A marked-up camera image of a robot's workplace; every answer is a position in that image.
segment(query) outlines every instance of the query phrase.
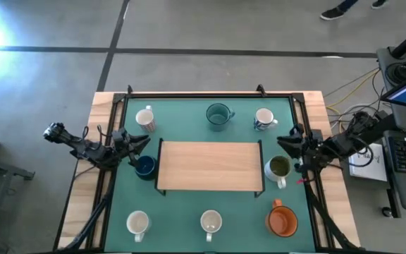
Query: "teal glass mug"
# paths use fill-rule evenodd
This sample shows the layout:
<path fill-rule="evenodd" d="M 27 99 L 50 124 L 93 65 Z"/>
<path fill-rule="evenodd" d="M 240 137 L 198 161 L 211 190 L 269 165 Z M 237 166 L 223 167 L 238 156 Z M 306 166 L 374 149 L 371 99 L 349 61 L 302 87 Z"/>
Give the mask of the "teal glass mug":
<path fill-rule="evenodd" d="M 235 112 L 222 103 L 215 103 L 206 110 L 206 118 L 212 131 L 223 131 L 228 127 Z"/>

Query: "white paper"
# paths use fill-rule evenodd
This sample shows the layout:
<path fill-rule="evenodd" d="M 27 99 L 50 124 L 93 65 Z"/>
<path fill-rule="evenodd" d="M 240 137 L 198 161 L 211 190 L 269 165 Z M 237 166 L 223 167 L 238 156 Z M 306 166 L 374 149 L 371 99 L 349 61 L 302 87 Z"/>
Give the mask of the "white paper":
<path fill-rule="evenodd" d="M 383 158 L 383 149 L 379 144 L 371 144 L 371 149 L 374 151 L 374 160 L 371 164 L 365 167 L 349 166 L 350 175 L 356 177 L 362 177 L 366 179 L 374 179 L 379 181 L 388 181 L 386 177 L 385 162 Z M 349 157 L 351 164 L 363 165 L 366 164 L 371 158 L 371 152 L 368 150 L 366 154 L 354 154 Z"/>

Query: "shoe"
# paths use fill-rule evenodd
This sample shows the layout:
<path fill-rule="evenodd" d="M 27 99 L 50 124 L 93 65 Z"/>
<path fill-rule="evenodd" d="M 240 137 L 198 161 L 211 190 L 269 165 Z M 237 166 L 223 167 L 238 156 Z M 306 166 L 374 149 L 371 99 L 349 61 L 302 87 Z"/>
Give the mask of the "shoe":
<path fill-rule="evenodd" d="M 344 13 L 342 11 L 339 11 L 338 8 L 332 8 L 331 10 L 324 11 L 321 14 L 321 19 L 323 20 L 334 20 L 336 18 L 340 18 L 344 16 Z"/>
<path fill-rule="evenodd" d="M 374 10 L 380 9 L 383 8 L 386 5 L 386 3 L 388 3 L 388 1 L 386 0 L 377 0 L 371 5 L 371 8 Z"/>

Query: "orange mug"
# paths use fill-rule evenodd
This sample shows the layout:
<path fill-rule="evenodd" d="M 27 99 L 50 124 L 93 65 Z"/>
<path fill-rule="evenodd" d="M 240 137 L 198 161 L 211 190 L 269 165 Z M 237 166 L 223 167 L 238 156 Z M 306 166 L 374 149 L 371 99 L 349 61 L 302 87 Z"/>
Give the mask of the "orange mug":
<path fill-rule="evenodd" d="M 266 227 L 277 236 L 289 237 L 297 231 L 297 216 L 279 199 L 273 201 L 272 211 L 266 216 Z"/>

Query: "concrete floor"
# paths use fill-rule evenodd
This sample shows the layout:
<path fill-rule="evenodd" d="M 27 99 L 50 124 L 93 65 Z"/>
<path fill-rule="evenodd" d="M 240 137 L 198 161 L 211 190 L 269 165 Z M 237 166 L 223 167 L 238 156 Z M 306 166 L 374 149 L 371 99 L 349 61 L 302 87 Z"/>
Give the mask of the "concrete floor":
<path fill-rule="evenodd" d="M 319 15 L 336 0 L 131 0 L 118 47 L 375 52 L 406 38 L 406 1 L 373 11 L 360 1 L 345 17 Z M 0 44 L 108 47 L 122 0 L 0 1 Z M 73 174 L 68 149 L 42 131 L 52 121 L 80 133 L 106 54 L 0 52 L 0 159 L 36 171 L 14 181 L 0 211 L 0 242 L 12 253 L 51 250 Z M 106 91 L 336 89 L 377 66 L 374 59 L 116 54 Z M 380 90 L 383 81 L 376 80 Z M 358 82 L 326 98 L 334 103 Z M 336 106 L 376 99 L 367 83 Z M 386 185 L 345 175 L 362 246 L 406 253 L 402 219 L 381 216 Z"/>

